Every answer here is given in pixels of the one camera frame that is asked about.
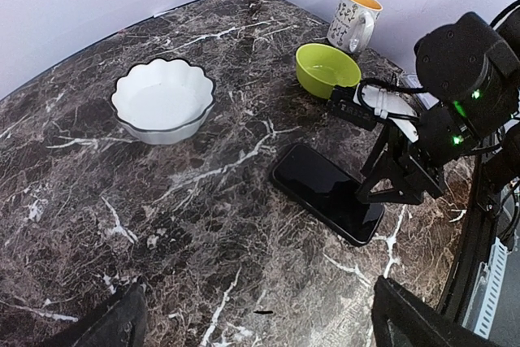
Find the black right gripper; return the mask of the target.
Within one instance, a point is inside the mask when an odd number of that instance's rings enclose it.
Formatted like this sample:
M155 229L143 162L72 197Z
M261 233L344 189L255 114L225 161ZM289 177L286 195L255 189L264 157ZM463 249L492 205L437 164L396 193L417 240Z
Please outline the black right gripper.
M365 179L357 199L364 204L420 205L424 193L437 199L447 188L444 168L437 167L399 128L389 124L383 126L361 173Z

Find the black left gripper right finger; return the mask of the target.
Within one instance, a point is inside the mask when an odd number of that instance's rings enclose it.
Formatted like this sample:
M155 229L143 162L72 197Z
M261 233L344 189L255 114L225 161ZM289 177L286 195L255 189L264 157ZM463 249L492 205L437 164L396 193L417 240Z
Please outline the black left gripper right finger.
M391 278L374 286L371 322L378 346L490 346L489 340L449 322Z

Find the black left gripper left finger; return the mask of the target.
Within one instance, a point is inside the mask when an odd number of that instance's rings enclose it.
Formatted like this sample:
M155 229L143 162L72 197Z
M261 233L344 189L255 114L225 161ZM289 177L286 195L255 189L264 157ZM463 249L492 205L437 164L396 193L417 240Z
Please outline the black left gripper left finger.
M91 310L63 335L61 346L143 346L147 327L145 280L138 277L127 288Z

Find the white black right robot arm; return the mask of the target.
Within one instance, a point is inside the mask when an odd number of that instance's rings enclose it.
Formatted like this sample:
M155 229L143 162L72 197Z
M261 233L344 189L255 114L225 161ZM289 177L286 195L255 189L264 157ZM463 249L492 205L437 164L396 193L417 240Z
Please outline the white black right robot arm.
M445 190L444 166L462 156L489 155L482 168L479 207L491 218L503 210L501 190L519 177L519 5L491 22L474 12L418 40L420 92L437 103L420 115L392 111L405 89L367 78L356 99L372 115L412 126L410 135L386 125L362 168L357 199L365 204L417 205Z

